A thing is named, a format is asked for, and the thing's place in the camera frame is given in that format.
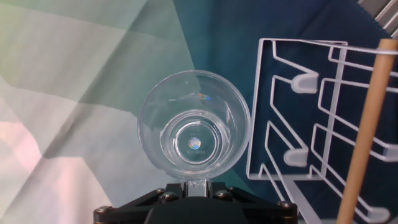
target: transparent cup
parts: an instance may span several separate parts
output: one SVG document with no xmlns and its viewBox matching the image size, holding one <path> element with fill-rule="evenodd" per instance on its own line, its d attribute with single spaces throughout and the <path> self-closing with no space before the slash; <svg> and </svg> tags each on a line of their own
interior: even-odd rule
<svg viewBox="0 0 398 224">
<path fill-rule="evenodd" d="M 242 156 L 249 126 L 248 106 L 235 86 L 191 70 L 167 77 L 148 94 L 138 136 L 158 169 L 180 180 L 207 180 Z"/>
</svg>

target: wooden stick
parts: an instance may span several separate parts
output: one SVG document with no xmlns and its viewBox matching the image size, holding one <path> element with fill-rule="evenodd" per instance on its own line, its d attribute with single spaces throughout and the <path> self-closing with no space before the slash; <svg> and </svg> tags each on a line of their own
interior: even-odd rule
<svg viewBox="0 0 398 224">
<path fill-rule="evenodd" d="M 379 49 L 396 50 L 397 48 L 397 40 L 382 39 L 379 44 Z M 356 137 L 354 153 L 351 164 L 349 165 L 347 184 L 338 211 L 337 224 L 352 224 L 353 222 L 354 210 L 358 201 L 359 192 L 361 191 L 373 137 L 376 132 L 393 64 L 393 55 L 376 56 L 369 90 L 366 95 L 362 118 L 359 124 L 359 131 Z"/>
</svg>

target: white wire rack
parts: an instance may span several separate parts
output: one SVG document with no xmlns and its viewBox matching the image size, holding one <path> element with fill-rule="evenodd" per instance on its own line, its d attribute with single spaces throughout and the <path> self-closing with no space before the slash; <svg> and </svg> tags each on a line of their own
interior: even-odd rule
<svg viewBox="0 0 398 224">
<path fill-rule="evenodd" d="M 280 75 L 274 75 L 271 81 L 271 96 L 270 96 L 270 107 L 272 108 L 273 112 L 277 115 L 277 117 L 282 121 L 285 128 L 287 128 L 290 134 L 294 137 L 294 139 L 298 142 L 299 148 L 293 147 L 293 144 L 289 142 L 289 140 L 281 133 L 278 127 L 271 121 L 268 121 L 266 125 L 266 136 L 265 136 L 265 143 L 264 147 L 269 157 L 276 174 L 271 174 L 268 170 L 265 163 L 262 163 L 259 168 L 258 173 L 250 173 L 251 170 L 251 157 L 252 157 L 252 139 L 249 143 L 249 152 L 248 152 L 248 161 L 246 166 L 246 175 L 250 180 L 268 180 L 271 182 L 272 186 L 275 188 L 277 195 L 279 196 L 280 200 L 285 200 L 284 195 L 281 189 L 278 187 L 277 182 L 281 182 L 283 185 L 283 190 L 285 191 L 286 195 L 288 196 L 291 202 L 294 202 L 298 205 L 299 212 L 303 216 L 304 220 L 310 224 L 317 224 L 322 223 L 321 219 L 315 213 L 314 209 L 309 204 L 308 200 L 305 198 L 303 193 L 298 188 L 295 181 L 297 180 L 317 180 L 317 181 L 324 181 L 338 196 L 342 197 L 342 192 L 336 187 L 332 182 L 326 177 L 326 173 L 331 173 L 341 185 L 345 186 L 345 180 L 332 168 L 331 165 L 328 163 L 330 150 L 331 150 L 331 140 L 332 137 L 338 138 L 352 146 L 355 145 L 355 142 L 352 139 L 349 139 L 337 132 L 334 131 L 335 121 L 339 121 L 345 126 L 358 131 L 358 127 L 354 124 L 350 123 L 349 121 L 345 120 L 342 117 L 336 115 L 336 109 L 338 105 L 338 99 L 340 95 L 340 88 L 342 85 L 349 85 L 349 86 L 357 86 L 361 88 L 368 88 L 368 83 L 358 83 L 358 82 L 351 82 L 343 80 L 343 70 L 344 66 L 360 68 L 367 71 L 372 71 L 373 68 L 365 65 L 360 65 L 357 63 L 347 62 L 346 61 L 346 54 L 347 51 L 352 50 L 356 52 L 363 52 L 364 54 L 392 54 L 398 55 L 398 51 L 390 51 L 390 50 L 378 50 L 378 49 L 365 49 L 359 47 L 350 47 L 348 46 L 347 42 L 332 42 L 332 41 L 322 41 L 322 40 L 294 40 L 294 39 L 261 39 L 259 41 L 259 50 L 257 56 L 257 69 L 256 69 L 256 84 L 254 89 L 254 100 L 253 100 L 253 108 L 252 108 L 252 128 L 254 131 L 254 123 L 256 120 L 256 107 L 257 107 L 257 96 L 259 91 L 259 79 L 260 79 L 260 71 L 261 71 L 261 63 L 262 63 L 262 51 L 264 42 L 271 42 L 272 44 L 272 55 L 275 60 L 278 60 L 282 63 L 285 63 L 291 67 L 294 67 L 298 70 L 303 71 L 303 74 L 295 76 L 293 79 L 284 78 Z M 280 42 L 301 42 L 305 44 L 312 44 L 314 47 L 328 47 L 329 54 L 328 60 L 331 63 L 337 63 L 336 69 L 336 76 L 335 78 L 323 78 L 321 80 L 321 85 L 319 91 L 317 90 L 318 86 L 318 73 L 298 65 L 294 62 L 286 60 L 284 58 L 278 57 L 277 55 L 277 44 Z M 334 59 L 332 57 L 333 51 L 335 49 L 340 50 L 340 54 L 338 59 Z M 397 72 L 391 72 L 391 76 L 398 77 Z M 275 107 L 274 104 L 274 93 L 275 93 L 275 83 L 282 82 L 289 84 L 291 89 L 297 94 L 318 94 L 318 109 L 325 114 L 328 115 L 328 123 L 326 126 L 315 123 L 313 125 L 313 134 L 311 145 L 308 147 L 302 138 L 300 137 L 300 133 L 297 133 L 289 124 L 289 122 L 284 118 L 283 114 Z M 326 109 L 322 106 L 322 99 L 323 93 L 325 90 L 325 83 L 332 82 L 334 83 L 333 87 L 333 94 L 331 96 L 331 105 L 330 109 Z M 387 88 L 388 92 L 398 93 L 398 88 Z M 287 151 L 284 152 L 284 162 L 293 167 L 309 167 L 309 173 L 303 174 L 282 174 L 278 164 L 275 162 L 274 156 L 269 149 L 269 132 L 273 130 L 286 146 L 289 148 Z M 325 132 L 325 145 L 323 147 L 323 154 L 319 155 L 319 153 L 315 150 L 315 140 L 317 138 L 317 133 Z M 371 155 L 376 159 L 379 159 L 384 162 L 398 162 L 398 145 L 391 144 L 389 142 L 384 142 L 381 139 L 374 138 L 374 142 L 384 148 L 384 152 L 382 154 L 371 151 Z M 313 164 L 307 164 L 308 153 L 312 153 L 318 161 L 322 164 L 320 170 L 316 168 Z M 356 208 L 355 212 L 366 222 L 368 223 L 382 223 L 389 218 L 389 211 L 386 208 L 382 207 L 372 207 L 367 204 L 361 197 L 358 198 L 358 203 L 362 205 L 362 208 Z"/>
</svg>

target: white plastic clip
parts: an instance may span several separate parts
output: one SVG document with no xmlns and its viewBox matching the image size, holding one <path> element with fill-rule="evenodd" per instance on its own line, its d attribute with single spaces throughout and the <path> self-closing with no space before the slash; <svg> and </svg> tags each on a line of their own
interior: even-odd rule
<svg viewBox="0 0 398 224">
<path fill-rule="evenodd" d="M 292 90 L 296 93 L 317 93 L 318 76 L 317 72 L 296 75 L 292 80 Z"/>
<path fill-rule="evenodd" d="M 306 167 L 308 149 L 289 149 L 284 154 L 284 161 L 289 166 Z"/>
</svg>

